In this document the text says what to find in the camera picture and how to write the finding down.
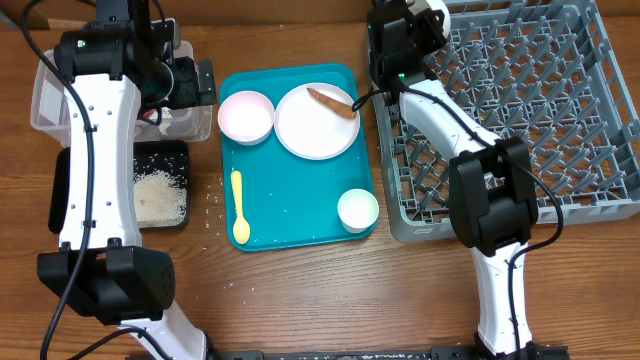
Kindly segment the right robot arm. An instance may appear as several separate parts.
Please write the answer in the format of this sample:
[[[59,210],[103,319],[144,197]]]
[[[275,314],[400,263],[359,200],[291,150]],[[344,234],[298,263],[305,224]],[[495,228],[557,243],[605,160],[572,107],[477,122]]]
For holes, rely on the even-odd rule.
[[[448,164],[447,208],[470,249],[480,300],[477,345],[488,359],[534,359],[526,323],[523,252],[538,220],[525,144],[474,121],[424,62],[447,42],[446,6],[375,3],[367,15],[369,73],[386,103]]]

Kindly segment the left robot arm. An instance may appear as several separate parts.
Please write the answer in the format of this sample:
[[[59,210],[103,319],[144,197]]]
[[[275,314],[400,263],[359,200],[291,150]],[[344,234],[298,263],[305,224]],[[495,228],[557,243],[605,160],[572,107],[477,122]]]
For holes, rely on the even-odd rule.
[[[64,88],[71,145],[59,247],[38,256],[38,277],[60,309],[134,336],[157,359],[214,359],[176,302],[171,257],[142,244],[133,186],[136,122],[149,110],[214,104],[212,64],[175,56],[177,25],[152,19],[158,2],[95,8],[95,20],[63,33],[44,59]]]

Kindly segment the pink bowl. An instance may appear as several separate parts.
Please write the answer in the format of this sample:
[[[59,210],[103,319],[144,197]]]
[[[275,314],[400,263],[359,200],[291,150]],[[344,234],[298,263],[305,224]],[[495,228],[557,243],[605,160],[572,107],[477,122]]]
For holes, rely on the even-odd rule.
[[[221,132],[240,145],[263,142],[271,133],[275,119],[272,102],[262,93],[250,90],[226,98],[217,114]]]

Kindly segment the pile of rice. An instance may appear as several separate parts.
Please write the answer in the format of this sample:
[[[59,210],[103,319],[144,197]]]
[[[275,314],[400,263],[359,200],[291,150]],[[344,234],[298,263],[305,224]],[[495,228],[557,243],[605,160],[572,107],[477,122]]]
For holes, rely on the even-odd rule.
[[[140,228],[177,226],[187,212],[187,190],[167,172],[136,175],[133,182],[135,213]]]

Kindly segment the red snack wrapper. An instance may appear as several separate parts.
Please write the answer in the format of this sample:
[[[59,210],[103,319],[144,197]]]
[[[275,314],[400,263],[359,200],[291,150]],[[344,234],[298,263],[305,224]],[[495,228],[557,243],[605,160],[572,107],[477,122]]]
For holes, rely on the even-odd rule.
[[[140,110],[137,119],[153,126],[159,126],[162,122],[162,114],[158,113],[158,109]]]

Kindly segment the white bowl with rice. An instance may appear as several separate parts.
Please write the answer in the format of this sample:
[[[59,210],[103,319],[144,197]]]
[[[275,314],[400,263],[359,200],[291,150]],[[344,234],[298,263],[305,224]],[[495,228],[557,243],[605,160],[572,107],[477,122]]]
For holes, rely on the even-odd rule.
[[[414,14],[430,10],[435,13],[436,20],[442,26],[442,32],[446,39],[449,38],[451,30],[451,16],[449,9],[443,0],[406,0],[409,10]]]

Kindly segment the white napkin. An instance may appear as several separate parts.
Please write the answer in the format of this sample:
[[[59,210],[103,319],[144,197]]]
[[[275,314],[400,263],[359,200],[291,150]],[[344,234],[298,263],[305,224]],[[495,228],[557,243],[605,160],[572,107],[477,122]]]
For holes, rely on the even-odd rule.
[[[159,131],[163,136],[168,137],[173,124],[173,117],[169,108],[162,108],[161,111],[162,113],[158,114],[158,119],[161,121]]]

